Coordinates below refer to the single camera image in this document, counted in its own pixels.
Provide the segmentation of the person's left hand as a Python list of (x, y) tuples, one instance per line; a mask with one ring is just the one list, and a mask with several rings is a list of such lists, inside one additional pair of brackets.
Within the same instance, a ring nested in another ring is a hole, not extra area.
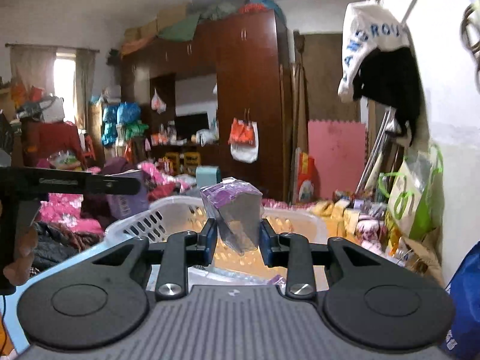
[(33, 226), (19, 233), (16, 239), (15, 260), (3, 269), (3, 274), (11, 285), (20, 286), (29, 279), (37, 245), (38, 234)]

